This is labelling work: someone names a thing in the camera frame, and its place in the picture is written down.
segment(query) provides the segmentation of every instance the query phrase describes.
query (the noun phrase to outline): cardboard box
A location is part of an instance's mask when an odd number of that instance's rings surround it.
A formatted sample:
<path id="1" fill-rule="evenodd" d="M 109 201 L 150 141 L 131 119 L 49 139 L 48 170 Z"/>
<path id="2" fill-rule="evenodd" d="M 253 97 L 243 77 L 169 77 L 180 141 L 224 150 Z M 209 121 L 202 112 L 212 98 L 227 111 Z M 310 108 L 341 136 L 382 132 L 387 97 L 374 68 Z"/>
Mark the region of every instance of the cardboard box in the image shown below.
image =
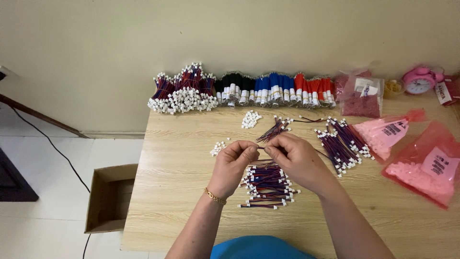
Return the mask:
<path id="1" fill-rule="evenodd" d="M 85 234 L 123 230 L 137 169 L 138 164 L 94 169 Z"/>

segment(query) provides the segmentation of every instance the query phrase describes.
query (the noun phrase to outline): wooden table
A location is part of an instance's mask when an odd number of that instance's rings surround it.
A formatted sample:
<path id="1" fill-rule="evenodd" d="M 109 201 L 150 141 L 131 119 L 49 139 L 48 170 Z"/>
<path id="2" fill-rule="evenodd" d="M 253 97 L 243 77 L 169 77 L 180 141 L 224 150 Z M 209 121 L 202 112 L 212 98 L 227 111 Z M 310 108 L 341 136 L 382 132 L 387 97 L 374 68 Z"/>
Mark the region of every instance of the wooden table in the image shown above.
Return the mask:
<path id="1" fill-rule="evenodd" d="M 440 120 L 454 136 L 460 136 L 458 111 L 439 105 L 433 92 L 421 96 L 401 96 L 385 100 L 383 112 L 404 114 L 410 108 L 425 108 L 429 119 Z M 264 117 L 252 129 L 242 129 L 241 121 L 249 110 Z M 178 116 L 150 113 L 139 167 L 126 220 L 122 250 L 165 252 L 173 244 L 207 185 L 215 157 L 209 151 L 217 141 L 252 140 L 273 126 L 273 115 L 283 118 L 333 116 L 338 109 L 308 111 L 301 108 L 260 107 L 217 108 L 212 112 L 189 112 Z M 366 118 L 349 117 L 349 124 Z M 406 137 L 394 148 L 401 150 L 428 125 L 411 124 Z M 292 133 L 307 139 L 322 150 L 313 132 L 324 123 L 292 123 Z M 261 151 L 261 159 L 268 157 Z M 321 157 L 332 169 L 331 163 Z M 383 166 L 363 160 L 340 179 L 359 210 L 398 258 L 460 258 L 460 191 L 444 211 L 382 177 Z M 274 235 L 318 258 L 335 257 L 328 228 L 318 198 L 302 190 L 278 210 L 237 208 L 248 199 L 238 188 L 222 212 L 216 244 L 242 235 Z"/>

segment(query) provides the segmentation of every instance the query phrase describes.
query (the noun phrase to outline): right hand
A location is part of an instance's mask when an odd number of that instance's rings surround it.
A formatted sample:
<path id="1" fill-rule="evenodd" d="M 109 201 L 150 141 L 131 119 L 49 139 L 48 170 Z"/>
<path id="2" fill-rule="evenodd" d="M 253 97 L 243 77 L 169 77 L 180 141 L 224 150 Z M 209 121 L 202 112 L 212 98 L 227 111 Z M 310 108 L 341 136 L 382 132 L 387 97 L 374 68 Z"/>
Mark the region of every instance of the right hand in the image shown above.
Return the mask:
<path id="1" fill-rule="evenodd" d="M 267 143 L 265 152 L 294 182 L 318 196 L 339 184 L 313 146 L 295 135 L 276 136 Z"/>

